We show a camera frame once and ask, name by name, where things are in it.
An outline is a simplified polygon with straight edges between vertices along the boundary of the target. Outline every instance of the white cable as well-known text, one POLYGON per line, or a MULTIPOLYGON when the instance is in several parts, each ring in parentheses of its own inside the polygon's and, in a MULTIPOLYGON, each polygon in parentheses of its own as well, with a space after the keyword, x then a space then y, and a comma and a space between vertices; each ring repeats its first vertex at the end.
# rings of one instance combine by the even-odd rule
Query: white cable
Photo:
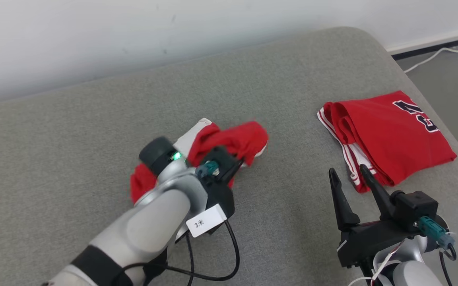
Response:
POLYGON ((356 281, 360 281, 360 280, 369 280, 369 279, 372 279, 372 277, 360 277, 360 278, 356 278, 356 279, 353 280, 353 282, 349 283, 349 285, 347 285, 347 286, 353 285, 354 282, 356 282, 356 281))
POLYGON ((393 248, 390 253, 386 256, 386 258, 384 259, 383 263, 381 263, 381 266, 378 268, 378 271, 376 271, 376 273, 374 274, 374 276, 372 276, 372 280, 376 280, 378 278, 378 275, 381 273, 381 271, 383 271, 383 269, 385 268, 386 264, 388 263, 388 261, 390 261, 392 255, 394 255, 397 250, 402 246, 402 243, 404 243, 404 241, 402 240, 398 246, 396 246, 395 248, 393 248))
POLYGON ((456 52, 458 53, 458 50, 454 50, 454 49, 448 49, 448 48, 441 48, 440 50, 438 50, 435 54, 433 54, 432 56, 430 56, 430 58, 424 60, 423 62, 420 62, 420 63, 417 63, 416 65, 410 67, 409 69, 405 70, 404 73, 408 73, 414 69, 416 69, 419 65, 423 65, 425 64, 426 62, 428 62, 429 60, 432 60, 435 56, 437 56, 440 52, 442 51, 451 51, 451 52, 456 52))

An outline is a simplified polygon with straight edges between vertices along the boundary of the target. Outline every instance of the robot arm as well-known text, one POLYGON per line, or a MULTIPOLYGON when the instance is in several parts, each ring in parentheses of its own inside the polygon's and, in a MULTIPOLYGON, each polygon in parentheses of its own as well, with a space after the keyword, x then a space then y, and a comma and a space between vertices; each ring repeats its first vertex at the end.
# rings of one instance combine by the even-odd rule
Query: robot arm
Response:
POLYGON ((233 215, 233 195, 227 183, 241 162, 224 147, 214 148, 202 161, 202 165, 215 162, 217 175, 207 173, 205 167, 190 167, 164 137, 149 143, 139 158, 157 176, 158 185, 44 285, 109 286, 116 277, 117 285, 147 284, 164 268, 130 268, 122 273, 123 268, 135 263, 167 265, 168 253, 188 230, 185 221, 217 203, 227 218, 233 215))
POLYGON ((438 202, 421 191, 395 191, 390 196, 365 165, 360 165, 360 170, 378 205, 378 221, 360 223, 342 192, 336 171, 329 170, 340 230, 337 254, 341 266, 360 267, 372 286, 440 286, 422 259, 423 253, 439 247, 450 247, 454 255, 455 242, 446 234, 447 224, 437 215, 438 202))
MULTIPOLYGON (((55 286, 109 285, 123 266, 151 262, 174 245, 176 233, 190 210, 181 191, 169 190, 146 206, 136 206, 95 237, 74 261, 51 279, 55 286)), ((142 284, 145 272, 129 269, 121 285, 142 284)))

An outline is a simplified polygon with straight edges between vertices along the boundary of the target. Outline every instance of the black cable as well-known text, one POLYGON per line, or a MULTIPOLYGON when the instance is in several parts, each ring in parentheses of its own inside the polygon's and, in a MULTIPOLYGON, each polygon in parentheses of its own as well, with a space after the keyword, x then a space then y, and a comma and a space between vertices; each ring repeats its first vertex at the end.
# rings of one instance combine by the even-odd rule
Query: black cable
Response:
POLYGON ((182 234, 182 235, 180 236, 180 238, 179 238, 179 239, 176 239, 176 241, 175 241, 174 243, 176 244, 176 243, 180 242, 180 241, 187 235, 187 233, 189 233, 189 231, 186 231, 184 234, 182 234))
POLYGON ((448 254, 448 252, 445 250, 444 252, 439 252, 439 261, 441 262, 441 268, 443 268, 443 273, 446 278, 446 282, 448 283, 448 286, 452 286, 452 283, 450 281, 450 276, 448 275, 448 272, 446 270, 446 265, 445 265, 445 255, 447 255, 450 260, 455 261, 457 259, 457 253, 455 252, 455 248, 452 246, 451 243, 448 244, 448 248, 450 249, 451 255, 448 254))
MULTIPOLYGON (((194 254, 192 253, 192 245, 190 244, 190 236, 188 235, 188 233, 189 232, 187 232, 185 239, 187 240, 188 255, 190 256, 190 271, 194 272, 194 254)), ((192 286, 193 281, 194 276, 191 276, 188 280, 187 286, 192 286)))
POLYGON ((171 266, 167 266, 167 265, 153 264, 153 263, 148 263, 148 262, 139 262, 139 263, 129 264, 129 265, 123 267, 120 270, 120 272, 114 277, 114 279, 112 280, 111 284, 112 285, 117 285, 116 282, 118 282, 118 278, 122 275, 122 273, 124 273, 128 269, 134 268, 134 267, 142 267, 142 266, 148 266, 148 267, 151 266, 151 267, 164 268, 164 269, 167 269, 167 270, 176 271, 176 272, 179 272, 179 273, 183 273, 185 275, 190 275, 190 276, 195 277, 195 278, 200 278, 200 279, 209 280, 209 281, 227 281, 227 280, 233 278, 234 275, 236 275, 236 273, 238 272, 238 269, 240 268, 240 249, 238 248, 238 243, 236 242, 236 238, 234 237, 234 232, 233 232, 233 229, 231 228, 231 225, 229 224, 229 222, 227 220, 225 220, 224 223, 225 223, 225 226, 227 227, 227 231, 229 232, 229 235, 231 236, 231 240, 233 241, 234 252, 235 252, 235 255, 236 255, 236 266, 234 267, 234 270, 231 272, 231 274, 223 276, 223 277, 212 277, 212 276, 206 276, 206 275, 198 274, 198 273, 195 273, 195 272, 192 272, 192 271, 187 271, 187 270, 184 270, 184 269, 171 267, 171 266))

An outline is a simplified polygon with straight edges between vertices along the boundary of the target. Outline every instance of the green led light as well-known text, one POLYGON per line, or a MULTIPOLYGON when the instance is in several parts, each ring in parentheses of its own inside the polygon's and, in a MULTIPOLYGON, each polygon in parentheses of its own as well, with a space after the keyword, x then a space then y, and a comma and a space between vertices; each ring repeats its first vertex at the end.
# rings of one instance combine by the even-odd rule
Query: green led light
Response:
POLYGON ((174 155, 173 155, 173 161, 176 161, 176 160, 178 160, 178 159, 180 159, 180 158, 181 158, 181 153, 180 153, 180 152, 174 153, 174 155))

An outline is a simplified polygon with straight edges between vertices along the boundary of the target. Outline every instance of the white fabric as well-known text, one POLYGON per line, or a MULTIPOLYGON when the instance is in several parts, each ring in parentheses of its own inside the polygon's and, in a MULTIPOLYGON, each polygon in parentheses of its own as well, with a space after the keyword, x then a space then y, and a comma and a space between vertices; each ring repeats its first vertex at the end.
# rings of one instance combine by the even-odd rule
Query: white fabric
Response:
MULTIPOLYGON (((187 131, 187 133, 183 134, 178 140, 173 144, 173 146, 181 153, 183 156, 188 157, 188 154, 190 152, 190 149, 192 148, 192 145, 194 144, 194 141, 197 137, 197 134, 206 126, 210 125, 213 123, 211 120, 207 118, 202 118, 199 120, 190 130, 187 131)), ((264 152, 267 144, 262 147, 262 150, 259 151, 254 157, 259 157, 262 152, 264 152)), ((247 167, 247 164, 243 163, 241 165, 242 167, 247 167)))

